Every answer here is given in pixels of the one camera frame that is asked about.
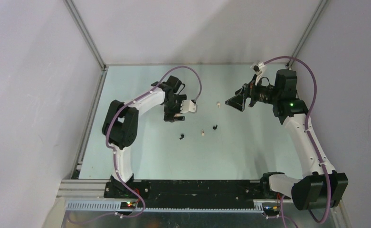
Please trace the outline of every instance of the purple cable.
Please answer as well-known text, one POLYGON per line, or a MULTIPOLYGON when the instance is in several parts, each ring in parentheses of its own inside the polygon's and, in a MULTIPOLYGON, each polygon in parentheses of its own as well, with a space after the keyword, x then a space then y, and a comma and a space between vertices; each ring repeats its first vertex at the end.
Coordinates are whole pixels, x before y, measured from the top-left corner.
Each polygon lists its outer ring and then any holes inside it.
POLYGON ((282 196, 282 198, 280 198, 280 213, 282 213, 282 221, 283 221, 283 225, 285 226, 285 228, 287 228, 287 226, 286 226, 286 222, 285 222, 285 218, 286 219, 288 219, 289 221, 291 221, 293 224, 294 224, 294 226, 296 227, 296 228, 298 228, 298 226, 297 226, 297 224, 291 219, 291 218, 289 218, 289 217, 287 217, 287 216, 284 216, 284 213, 283 213, 283 199, 285 198, 285 195, 283 195, 282 196))
MULTIPOLYGON (((308 130, 308 120, 309 120, 309 117, 311 115, 311 111, 313 110, 315 100, 317 98, 317 81, 315 79, 314 73, 313 73, 313 71, 310 69, 310 67, 305 62, 303 62, 302 60, 300 60, 298 58, 291 57, 291 56, 279 56, 279 57, 276 57, 276 58, 273 58, 273 59, 270 59, 270 60, 264 62, 264 64, 266 65, 266 64, 268 64, 270 62, 273 62, 273 61, 278 60, 278 59, 283 59, 283 58, 291 59, 291 60, 294 60, 294 61, 297 61, 297 62, 301 63, 308 70, 308 72, 311 75, 311 78, 313 79, 313 83, 314 83, 314 95, 313 95, 313 101, 311 102, 310 108, 308 109, 307 116, 305 117, 305 130, 307 132, 308 138, 311 141, 311 144, 314 147, 314 150, 315 150, 315 153, 317 154, 318 160, 320 161, 320 163, 323 163, 324 161, 323 161, 323 158, 321 156, 321 153, 320 153, 320 151, 318 149, 318 146, 315 143, 314 138, 311 135, 311 132, 310 131, 307 131, 308 130)), ((328 172, 326 170, 325 165, 322 164, 321 167, 322 167, 323 172, 324 172, 325 182, 326 182, 326 191, 327 191, 327 193, 326 193, 326 207, 325 207, 325 212, 324 212, 324 215, 323 215, 322 219, 321 220, 318 220, 314 216, 313 212, 311 210, 308 210, 310 212, 311 217, 313 217, 313 219, 317 223, 319 223, 319 224, 323 224, 326 221, 326 219, 328 218, 329 208, 330 208, 330 205, 331 205, 331 182, 329 180, 329 175, 328 175, 328 172)))
MULTIPOLYGON (((198 75, 198 73, 194 70, 194 69, 192 69, 191 67, 189 67, 189 66, 176 66, 176 67, 174 67, 174 68, 172 68, 171 70, 169 70, 169 71, 167 71, 167 73, 165 73, 164 75, 163 75, 163 77, 160 79, 160 81, 150 90, 150 91, 154 91, 161 83, 162 83, 162 81, 165 79, 165 77, 169 74, 169 73, 171 73, 173 70, 176 70, 176 69, 179 69, 179 68, 186 68, 186 69, 188 69, 188 70, 191 70, 195 75, 196 75, 196 77, 198 78, 198 81, 199 81, 199 85, 200 85, 200 89, 199 89, 199 93, 198 93, 198 95, 196 96, 196 98, 194 99, 195 101, 197 101, 197 99, 199 98, 199 96, 200 96, 200 94, 202 93, 202 82, 201 82, 201 80, 200 80, 200 77, 199 77, 199 75, 198 75)), ((139 101, 140 99, 142 99, 142 98, 144 98, 145 96, 147 96, 147 95, 149 95, 150 94, 150 91, 147 91, 146 93, 144 93, 144 94, 142 94, 142 95, 140 95, 139 97, 137 97, 137 98, 135 98, 134 99, 134 101, 139 101)), ((126 108, 126 107, 128 107, 130 104, 132 104, 132 102, 128 102, 128 103, 126 103, 126 104, 124 104, 118 111, 117 111, 117 113, 114 115, 114 117, 113 117, 113 120, 111 121, 112 123, 114 123, 114 121, 118 118, 118 116, 119 116, 119 114, 126 108)), ((109 126, 108 126, 108 129, 107 129, 107 133, 105 134, 105 145, 108 147, 108 148, 110 148, 110 149, 112 149, 114 152, 117 152, 117 150, 113 147, 113 146, 110 146, 109 144, 108 144, 108 139, 110 138, 110 133, 111 133, 111 129, 112 129, 112 127, 113 127, 113 124, 110 124, 109 126)), ((119 175, 119 173, 118 173, 118 165, 117 165, 117 163, 116 163, 116 154, 114 154, 113 155, 113 159, 114 159, 114 170, 115 170, 115 172, 116 172, 116 174, 117 174, 117 177, 118 177, 118 179, 119 179, 119 181, 122 183, 122 185, 124 186, 124 187, 126 187, 130 192, 132 192, 135 196, 137 196, 141 201, 142 201, 142 205, 143 205, 143 208, 142 208, 142 210, 141 210, 141 212, 140 213, 137 213, 137 214, 135 214, 135 215, 132 215, 132 214, 130 214, 130 215, 122 215, 122 214, 120 214, 120 216, 122 216, 122 217, 126 217, 126 218, 132 218, 132 217, 136 217, 136 216, 138 216, 138 215, 140 215, 140 214, 142 214, 144 211, 145 211, 145 209, 146 209, 146 204, 145 204, 145 201, 144 201, 144 199, 136 192, 136 191, 134 191, 134 190, 132 190, 128 185, 126 185, 126 183, 122 180, 122 178, 120 177, 120 175, 119 175)))

